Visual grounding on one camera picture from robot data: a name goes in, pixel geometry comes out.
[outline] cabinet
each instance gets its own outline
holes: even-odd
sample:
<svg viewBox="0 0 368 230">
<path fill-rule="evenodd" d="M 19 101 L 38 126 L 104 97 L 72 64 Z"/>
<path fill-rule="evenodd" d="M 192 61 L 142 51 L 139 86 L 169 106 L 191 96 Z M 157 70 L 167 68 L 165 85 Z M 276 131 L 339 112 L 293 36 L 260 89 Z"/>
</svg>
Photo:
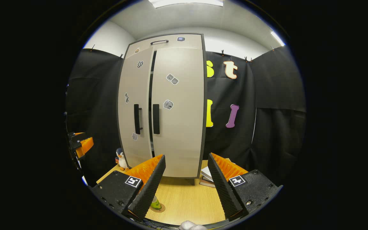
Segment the cabinet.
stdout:
<svg viewBox="0 0 368 230">
<path fill-rule="evenodd" d="M 206 127 L 203 35 L 169 34 L 130 44 L 117 96 L 128 166 L 164 154 L 163 176 L 199 176 Z"/>
</svg>

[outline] wall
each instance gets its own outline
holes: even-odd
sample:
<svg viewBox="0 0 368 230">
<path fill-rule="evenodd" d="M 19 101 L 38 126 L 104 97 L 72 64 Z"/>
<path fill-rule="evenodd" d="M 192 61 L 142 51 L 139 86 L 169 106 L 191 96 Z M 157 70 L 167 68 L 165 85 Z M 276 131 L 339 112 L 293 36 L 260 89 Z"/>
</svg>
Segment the wall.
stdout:
<svg viewBox="0 0 368 230">
<path fill-rule="evenodd" d="M 248 60 L 251 58 L 257 58 L 258 56 L 269 51 L 269 49 L 245 36 L 222 29 L 213 29 L 207 27 L 181 27 L 176 29 L 168 29 L 148 34 L 142 38 L 174 32 L 203 33 L 206 51 L 221 53 L 221 50 L 224 50 L 224 54 L 229 54 L 239 58 L 247 57 Z"/>
<path fill-rule="evenodd" d="M 136 41 L 127 31 L 111 21 L 105 22 L 86 42 L 83 48 L 106 51 L 120 56 L 126 52 L 127 46 Z"/>
</svg>

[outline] cabinet handle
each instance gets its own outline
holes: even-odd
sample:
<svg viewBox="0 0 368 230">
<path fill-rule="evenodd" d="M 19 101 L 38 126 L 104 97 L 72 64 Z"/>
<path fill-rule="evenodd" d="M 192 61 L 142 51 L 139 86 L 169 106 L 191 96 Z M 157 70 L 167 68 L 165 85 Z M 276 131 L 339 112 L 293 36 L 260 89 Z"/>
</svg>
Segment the cabinet handle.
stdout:
<svg viewBox="0 0 368 230">
<path fill-rule="evenodd" d="M 153 133 L 160 134 L 160 112 L 159 112 L 160 105 L 154 104 L 153 105 Z"/>
<path fill-rule="evenodd" d="M 136 131 L 136 134 L 140 134 L 140 129 L 143 129 L 143 127 L 140 127 L 140 121 L 139 121 L 139 110 L 142 108 L 139 108 L 139 104 L 134 104 L 134 129 Z"/>
<path fill-rule="evenodd" d="M 160 40 L 160 41 L 165 41 L 166 43 L 168 42 L 168 40 Z M 150 45 L 152 45 L 155 42 L 159 42 L 159 41 L 153 41 L 153 42 L 150 43 Z"/>
</svg>

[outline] penguin toy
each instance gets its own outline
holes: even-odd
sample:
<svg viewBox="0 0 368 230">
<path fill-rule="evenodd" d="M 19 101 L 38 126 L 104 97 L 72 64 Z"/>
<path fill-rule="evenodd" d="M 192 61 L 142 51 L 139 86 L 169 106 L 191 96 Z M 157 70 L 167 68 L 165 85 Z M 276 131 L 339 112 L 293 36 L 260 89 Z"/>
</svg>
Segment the penguin toy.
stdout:
<svg viewBox="0 0 368 230">
<path fill-rule="evenodd" d="M 121 148 L 118 148 L 116 150 L 116 154 L 119 158 L 119 166 L 120 166 L 120 170 L 124 171 L 124 169 L 126 171 L 129 170 L 129 168 L 127 167 L 127 163 L 126 163 L 126 157 L 124 156 L 123 151 L 121 150 Z"/>
</svg>

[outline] stack of books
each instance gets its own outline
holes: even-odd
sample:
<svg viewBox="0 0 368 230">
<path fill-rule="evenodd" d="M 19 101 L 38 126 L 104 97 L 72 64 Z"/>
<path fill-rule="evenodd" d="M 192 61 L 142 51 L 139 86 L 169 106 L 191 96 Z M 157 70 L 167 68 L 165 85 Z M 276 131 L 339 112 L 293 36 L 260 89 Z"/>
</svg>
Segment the stack of books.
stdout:
<svg viewBox="0 0 368 230">
<path fill-rule="evenodd" d="M 201 169 L 201 175 L 203 176 L 202 179 L 200 179 L 200 185 L 210 186 L 215 188 L 214 181 L 212 180 L 211 173 L 208 169 L 208 167 L 205 167 L 204 169 Z"/>
</svg>

